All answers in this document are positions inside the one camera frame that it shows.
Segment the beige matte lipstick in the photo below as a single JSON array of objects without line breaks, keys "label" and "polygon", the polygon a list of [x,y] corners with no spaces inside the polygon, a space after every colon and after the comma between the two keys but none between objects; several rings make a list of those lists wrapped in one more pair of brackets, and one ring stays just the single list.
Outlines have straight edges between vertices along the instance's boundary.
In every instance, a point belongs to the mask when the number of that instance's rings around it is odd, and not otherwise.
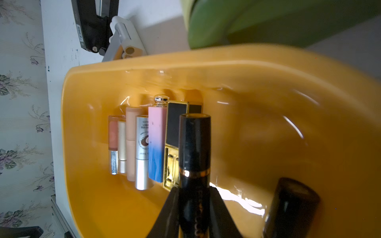
[{"label": "beige matte lipstick", "polygon": [[126,154],[127,154],[127,179],[128,181],[136,180],[136,129],[137,116],[143,115],[143,108],[128,107],[126,108]]}]

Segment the blue pink gradient lipstick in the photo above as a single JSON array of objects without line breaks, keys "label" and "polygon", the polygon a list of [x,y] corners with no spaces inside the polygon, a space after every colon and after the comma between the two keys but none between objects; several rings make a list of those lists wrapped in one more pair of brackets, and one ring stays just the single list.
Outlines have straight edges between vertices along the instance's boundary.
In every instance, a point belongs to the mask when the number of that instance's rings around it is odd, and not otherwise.
[{"label": "blue pink gradient lipstick", "polygon": [[155,104],[148,108],[148,177],[159,183],[163,182],[168,101],[167,95],[156,95]]}]

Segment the aluminium front rail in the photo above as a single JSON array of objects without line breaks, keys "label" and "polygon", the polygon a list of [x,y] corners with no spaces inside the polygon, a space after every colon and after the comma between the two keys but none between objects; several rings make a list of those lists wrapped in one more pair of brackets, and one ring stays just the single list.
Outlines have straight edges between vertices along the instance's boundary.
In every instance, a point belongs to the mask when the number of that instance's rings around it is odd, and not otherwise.
[{"label": "aluminium front rail", "polygon": [[76,238],[56,203],[56,195],[51,196],[51,211],[54,225],[54,238]]}]

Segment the black stapler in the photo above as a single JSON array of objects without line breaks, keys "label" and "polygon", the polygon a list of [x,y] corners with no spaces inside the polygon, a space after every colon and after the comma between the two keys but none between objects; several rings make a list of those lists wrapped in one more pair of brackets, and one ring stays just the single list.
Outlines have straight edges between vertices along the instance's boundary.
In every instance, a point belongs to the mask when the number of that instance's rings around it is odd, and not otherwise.
[{"label": "black stapler", "polygon": [[104,56],[112,36],[110,23],[118,14],[119,1],[72,0],[71,3],[81,47]]}]

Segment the green pink drawer organizer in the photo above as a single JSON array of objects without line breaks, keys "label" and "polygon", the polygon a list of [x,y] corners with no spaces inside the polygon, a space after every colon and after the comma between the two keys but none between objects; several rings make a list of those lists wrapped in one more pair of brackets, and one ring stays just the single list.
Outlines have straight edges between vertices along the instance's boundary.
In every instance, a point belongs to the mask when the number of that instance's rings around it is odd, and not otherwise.
[{"label": "green pink drawer organizer", "polygon": [[243,43],[307,47],[381,13],[380,1],[190,1],[191,49]]}]

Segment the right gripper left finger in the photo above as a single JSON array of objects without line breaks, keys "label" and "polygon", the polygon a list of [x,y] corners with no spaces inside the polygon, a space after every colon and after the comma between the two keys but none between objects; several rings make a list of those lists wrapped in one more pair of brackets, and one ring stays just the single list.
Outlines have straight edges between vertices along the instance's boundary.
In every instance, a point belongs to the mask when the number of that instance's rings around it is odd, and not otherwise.
[{"label": "right gripper left finger", "polygon": [[147,238],[178,238],[179,226],[179,188],[174,187]]}]

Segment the short black lipstick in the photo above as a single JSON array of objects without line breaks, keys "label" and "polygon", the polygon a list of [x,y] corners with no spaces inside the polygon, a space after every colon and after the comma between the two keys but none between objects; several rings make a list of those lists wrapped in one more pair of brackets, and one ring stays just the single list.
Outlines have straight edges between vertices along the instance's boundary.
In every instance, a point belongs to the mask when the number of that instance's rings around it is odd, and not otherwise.
[{"label": "short black lipstick", "polygon": [[211,164],[211,117],[180,116],[179,221],[183,238],[207,238]]}]

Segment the yellow plastic storage box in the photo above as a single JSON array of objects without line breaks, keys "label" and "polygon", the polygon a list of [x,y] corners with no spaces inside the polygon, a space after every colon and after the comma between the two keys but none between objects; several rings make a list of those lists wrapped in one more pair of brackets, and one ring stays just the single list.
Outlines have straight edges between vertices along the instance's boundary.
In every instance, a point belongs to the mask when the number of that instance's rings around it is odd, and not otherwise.
[{"label": "yellow plastic storage box", "polygon": [[70,69],[63,85],[66,190],[83,238],[144,238],[168,196],[108,163],[108,117],[156,94],[211,116],[210,181],[241,234],[260,237],[281,177],[315,190],[312,238],[381,235],[381,83],[301,49],[242,45]]}]

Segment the red silver lipstick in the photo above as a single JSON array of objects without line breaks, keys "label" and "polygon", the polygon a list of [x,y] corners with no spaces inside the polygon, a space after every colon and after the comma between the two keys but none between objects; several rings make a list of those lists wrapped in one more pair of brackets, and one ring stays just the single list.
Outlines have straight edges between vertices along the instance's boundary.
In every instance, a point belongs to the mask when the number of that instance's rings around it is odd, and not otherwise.
[{"label": "red silver lipstick", "polygon": [[109,169],[112,175],[118,174],[118,121],[126,121],[122,115],[108,117]]}]

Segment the black lipstick gold band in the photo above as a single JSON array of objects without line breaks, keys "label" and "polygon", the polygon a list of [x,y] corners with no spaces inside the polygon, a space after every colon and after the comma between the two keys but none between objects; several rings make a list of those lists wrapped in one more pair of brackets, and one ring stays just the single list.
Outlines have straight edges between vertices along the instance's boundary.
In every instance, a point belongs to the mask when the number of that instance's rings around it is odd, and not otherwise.
[{"label": "black lipstick gold band", "polygon": [[292,178],[280,178],[269,213],[264,238],[305,238],[311,228],[320,196]]}]

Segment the champagne gold lipstick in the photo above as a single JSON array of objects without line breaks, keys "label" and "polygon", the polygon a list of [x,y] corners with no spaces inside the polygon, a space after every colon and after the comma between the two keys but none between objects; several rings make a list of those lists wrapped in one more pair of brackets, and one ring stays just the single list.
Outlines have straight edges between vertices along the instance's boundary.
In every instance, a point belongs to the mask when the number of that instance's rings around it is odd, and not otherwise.
[{"label": "champagne gold lipstick", "polygon": [[126,122],[118,121],[118,173],[126,174]]}]

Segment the silver cylinder lipstick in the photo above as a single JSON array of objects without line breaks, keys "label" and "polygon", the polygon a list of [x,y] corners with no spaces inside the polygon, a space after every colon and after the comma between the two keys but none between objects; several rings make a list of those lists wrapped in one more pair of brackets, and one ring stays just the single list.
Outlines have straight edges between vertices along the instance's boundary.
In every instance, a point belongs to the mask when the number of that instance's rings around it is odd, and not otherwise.
[{"label": "silver cylinder lipstick", "polygon": [[146,190],[152,187],[148,177],[148,115],[136,116],[136,175],[135,187]]}]

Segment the white folding phone stand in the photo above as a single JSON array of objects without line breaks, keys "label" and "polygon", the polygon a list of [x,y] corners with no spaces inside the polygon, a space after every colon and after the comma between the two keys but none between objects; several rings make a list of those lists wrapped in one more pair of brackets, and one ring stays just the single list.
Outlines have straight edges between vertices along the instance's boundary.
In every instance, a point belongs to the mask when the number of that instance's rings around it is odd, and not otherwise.
[{"label": "white folding phone stand", "polygon": [[110,23],[113,35],[102,62],[147,55],[138,32],[130,20],[114,16]]}]

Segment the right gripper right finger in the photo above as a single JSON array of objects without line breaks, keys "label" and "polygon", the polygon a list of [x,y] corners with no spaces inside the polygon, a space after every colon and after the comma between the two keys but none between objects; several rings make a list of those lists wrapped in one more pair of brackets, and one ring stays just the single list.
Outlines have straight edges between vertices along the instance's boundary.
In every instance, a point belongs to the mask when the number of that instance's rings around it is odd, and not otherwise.
[{"label": "right gripper right finger", "polygon": [[209,236],[211,238],[242,238],[218,190],[210,187],[209,192]]}]

